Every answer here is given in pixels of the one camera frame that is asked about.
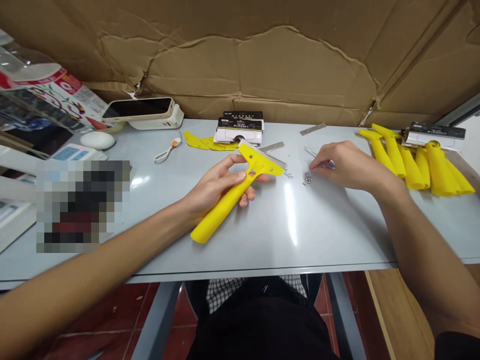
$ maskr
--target stack of yellow scrapers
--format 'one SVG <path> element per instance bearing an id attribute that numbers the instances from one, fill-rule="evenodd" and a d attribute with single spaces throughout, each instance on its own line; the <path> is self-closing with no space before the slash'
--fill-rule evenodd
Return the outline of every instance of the stack of yellow scrapers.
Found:
<path id="1" fill-rule="evenodd" d="M 375 131 L 360 129 L 359 134 L 370 141 L 375 159 L 399 178 L 405 179 L 409 189 L 430 189 L 432 194 L 441 197 L 475 192 L 472 185 L 445 156 L 438 142 L 430 141 L 425 146 L 413 149 L 400 145 L 397 141 L 402 139 L 400 133 L 377 124 L 372 124 L 371 127 Z M 386 151 L 381 138 L 385 140 Z"/>
<path id="2" fill-rule="evenodd" d="M 188 131 L 183 132 L 185 141 L 188 146 L 202 150 L 214 150 L 214 151 L 234 151 L 239 147 L 238 142 L 232 142 L 229 144 L 214 142 L 214 137 L 202 137 L 198 138 Z"/>

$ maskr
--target table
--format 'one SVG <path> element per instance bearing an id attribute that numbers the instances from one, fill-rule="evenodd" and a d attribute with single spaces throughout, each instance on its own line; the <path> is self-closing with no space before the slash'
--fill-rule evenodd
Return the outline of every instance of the table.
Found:
<path id="1" fill-rule="evenodd" d="M 197 137 L 214 134 L 214 120 L 185 119 L 181 131 Z M 389 269 L 397 266 L 385 221 L 374 198 L 344 189 L 312 174 L 302 185 L 313 157 L 323 144 L 350 140 L 371 154 L 357 128 L 328 126 L 301 136 L 309 125 L 266 123 L 262 146 L 284 142 L 270 154 L 288 164 L 285 175 L 255 184 L 256 200 L 235 208 L 206 244 L 189 234 L 158 255 L 129 280 L 131 283 L 250 277 L 301 273 Z M 179 200 L 214 164 L 230 152 L 206 151 L 182 144 L 167 161 L 153 157 L 178 136 L 177 130 L 135 130 L 114 134 L 110 160 L 130 160 L 129 206 L 122 230 Z M 233 170 L 245 170 L 243 164 Z M 476 194 L 439 198 L 411 191 L 426 216 L 466 264 L 480 263 L 480 198 Z M 0 289 L 23 281 L 72 257 L 37 254 L 35 226 L 0 254 Z"/>

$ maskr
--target computer mouse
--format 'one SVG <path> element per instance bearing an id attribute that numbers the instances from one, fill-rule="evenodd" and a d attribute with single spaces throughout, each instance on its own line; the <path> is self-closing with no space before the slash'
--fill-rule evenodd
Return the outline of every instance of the computer mouse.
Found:
<path id="1" fill-rule="evenodd" d="M 115 138 L 106 132 L 92 131 L 86 133 L 80 138 L 80 143 L 86 147 L 104 150 L 111 148 L 115 144 Z"/>

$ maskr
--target cardboard wall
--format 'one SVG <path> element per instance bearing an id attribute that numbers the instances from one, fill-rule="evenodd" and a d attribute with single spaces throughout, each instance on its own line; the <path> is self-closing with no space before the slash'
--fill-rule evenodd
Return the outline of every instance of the cardboard wall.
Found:
<path id="1" fill-rule="evenodd" d="M 144 81 L 191 118 L 401 128 L 480 92 L 479 0 L 3 0 L 0 28 L 106 101 Z"/>

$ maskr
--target plaid shirt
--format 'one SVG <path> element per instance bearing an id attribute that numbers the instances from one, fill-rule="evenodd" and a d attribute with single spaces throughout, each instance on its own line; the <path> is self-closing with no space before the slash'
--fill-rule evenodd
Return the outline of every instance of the plaid shirt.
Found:
<path id="1" fill-rule="evenodd" d="M 300 275 L 282 275 L 280 278 L 304 297 L 307 297 L 307 292 L 302 285 Z M 245 280 L 247 280 L 246 277 L 228 277 L 210 280 L 206 291 L 206 301 L 208 302 L 210 314 L 232 296 Z"/>

